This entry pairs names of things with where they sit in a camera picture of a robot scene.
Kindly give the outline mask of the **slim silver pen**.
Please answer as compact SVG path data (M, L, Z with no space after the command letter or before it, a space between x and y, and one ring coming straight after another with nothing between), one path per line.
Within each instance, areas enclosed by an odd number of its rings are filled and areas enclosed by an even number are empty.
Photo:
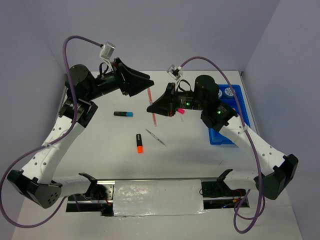
M166 146L166 144L161 140L159 139L155 134L153 134L150 130L146 129L145 130L155 139L157 140L159 143L161 143L162 145Z

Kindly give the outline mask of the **blue cap black highlighter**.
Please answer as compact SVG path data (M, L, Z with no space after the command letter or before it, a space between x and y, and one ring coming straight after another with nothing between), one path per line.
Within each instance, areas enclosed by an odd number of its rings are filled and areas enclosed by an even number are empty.
M114 111L113 115L117 117L133 117L134 114L130 111Z

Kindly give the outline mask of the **blue round tape tin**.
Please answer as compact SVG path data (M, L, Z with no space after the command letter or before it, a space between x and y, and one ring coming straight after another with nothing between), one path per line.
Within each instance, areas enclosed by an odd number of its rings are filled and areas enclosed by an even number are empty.
M226 87L224 90L223 90L223 96L226 98L226 99L233 99L234 98L234 94L233 94L233 91L230 87Z

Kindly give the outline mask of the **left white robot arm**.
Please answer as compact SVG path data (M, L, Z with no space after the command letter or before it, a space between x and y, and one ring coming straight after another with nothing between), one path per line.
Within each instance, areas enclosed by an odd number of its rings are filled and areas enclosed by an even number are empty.
M76 101L73 100L69 82L66 82L67 99L41 149L22 169L11 170L7 175L7 180L21 195L44 209L50 208L59 198L73 194L81 194L91 200L102 188L96 178L84 172L54 178L69 147L96 113L98 106L93 100L115 90L133 97L154 85L148 74L129 68L119 58L115 58L110 66L109 72L97 77L83 64L76 64L69 69Z

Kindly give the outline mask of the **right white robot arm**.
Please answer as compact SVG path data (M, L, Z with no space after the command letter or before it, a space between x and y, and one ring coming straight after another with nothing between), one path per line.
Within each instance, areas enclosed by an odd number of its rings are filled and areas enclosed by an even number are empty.
M256 188L266 198L277 199L293 179L299 160L293 154L286 155L275 149L256 134L241 119L239 111L219 99L219 90L215 80L204 74L195 79L192 90L183 90L170 82L163 95L146 111L165 117L174 116L177 109L200 111L200 118L209 129L259 161L256 171L225 170L217 179L218 192L228 196L235 189Z

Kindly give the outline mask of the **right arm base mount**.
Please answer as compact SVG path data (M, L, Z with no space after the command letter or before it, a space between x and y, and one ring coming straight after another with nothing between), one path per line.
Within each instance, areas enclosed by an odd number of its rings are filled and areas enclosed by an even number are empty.
M205 210L233 208L245 196L247 193L245 189L232 189L225 183L225 179L231 171L231 169L225 170L215 180L200 180L199 194L203 198L203 208Z

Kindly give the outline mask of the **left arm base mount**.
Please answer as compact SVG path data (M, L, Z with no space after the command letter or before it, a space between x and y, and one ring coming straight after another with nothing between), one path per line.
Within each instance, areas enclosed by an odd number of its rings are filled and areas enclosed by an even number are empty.
M114 216L115 183L112 181L98 180L87 173L79 173L78 176L85 180L81 191L68 197L67 213L99 213L103 217Z

